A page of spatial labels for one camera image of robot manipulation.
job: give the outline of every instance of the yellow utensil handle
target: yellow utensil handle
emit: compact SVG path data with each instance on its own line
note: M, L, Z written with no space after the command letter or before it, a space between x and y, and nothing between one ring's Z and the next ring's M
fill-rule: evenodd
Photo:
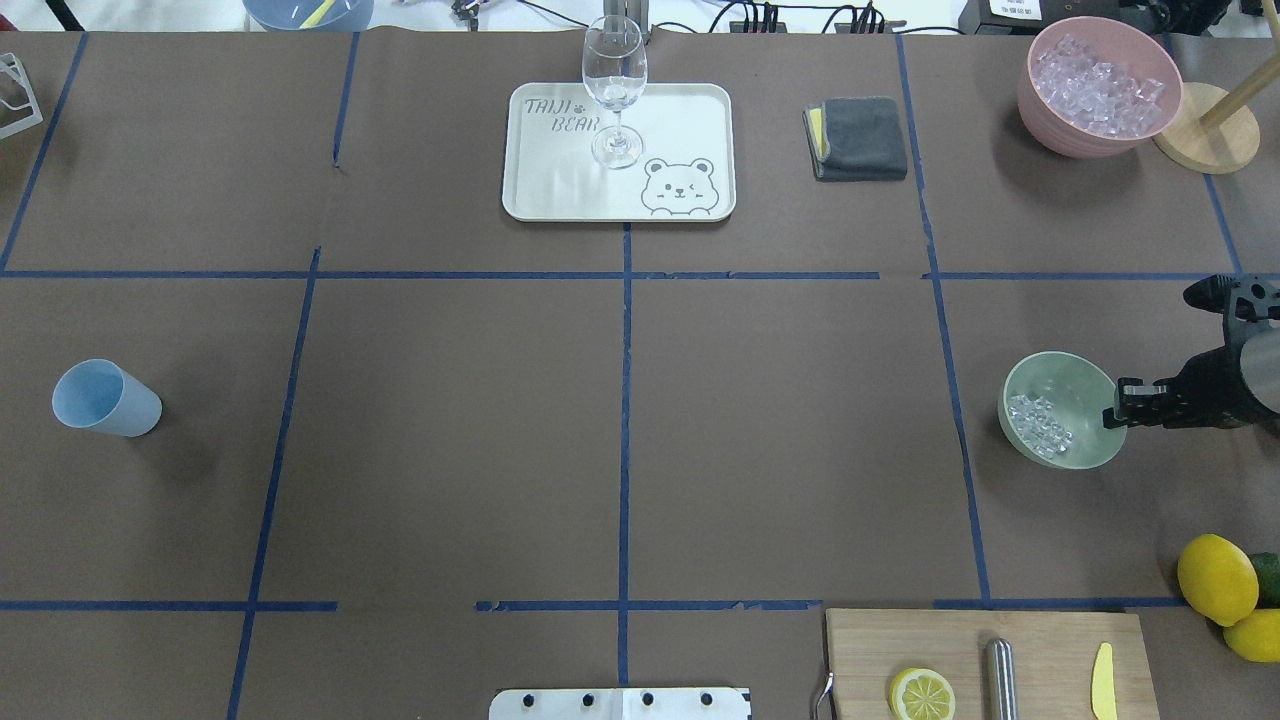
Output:
M333 8L333 4L334 0L324 0L324 3L320 3L320 6L316 8L316 12L307 15L307 19L302 20L302 24L298 27L302 29L316 27L317 24L320 24L320 20L324 19L325 14L329 12L329 8Z

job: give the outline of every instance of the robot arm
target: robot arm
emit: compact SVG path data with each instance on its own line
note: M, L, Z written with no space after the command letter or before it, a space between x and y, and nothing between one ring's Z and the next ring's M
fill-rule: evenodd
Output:
M1239 428L1280 416L1280 291L1260 275L1212 275L1183 291L1192 307L1222 315L1225 343L1149 387L1116 380L1107 428Z

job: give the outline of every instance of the gray towel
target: gray towel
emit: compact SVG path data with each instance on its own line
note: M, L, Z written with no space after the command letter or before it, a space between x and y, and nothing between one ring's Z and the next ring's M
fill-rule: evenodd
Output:
M827 147L814 141L810 110L822 109L822 137ZM891 97L833 97L809 105L804 113L809 132L813 174L820 181L902 179L906 177L906 149L897 120L897 104Z

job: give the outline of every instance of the white tray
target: white tray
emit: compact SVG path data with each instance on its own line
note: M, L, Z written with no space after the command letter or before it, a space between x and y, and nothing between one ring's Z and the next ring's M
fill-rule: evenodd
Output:
M526 222L722 220L737 204L732 117L723 87L649 83L622 111L622 124L644 138L644 152L635 165L611 170L591 156L591 137L613 113L581 83L522 85L507 114L502 205ZM668 184L692 184L686 192L703 197L677 199Z

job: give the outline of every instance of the cutting board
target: cutting board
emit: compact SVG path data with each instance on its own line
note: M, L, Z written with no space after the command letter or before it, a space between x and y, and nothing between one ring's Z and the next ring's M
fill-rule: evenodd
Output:
M841 720L892 720L888 685L906 667L931 667L955 689L955 720L984 720L984 651L1014 647L1021 717L1093 720L1089 684L1098 644L1115 650L1120 720L1158 720L1137 615L987 610L827 610L827 655Z

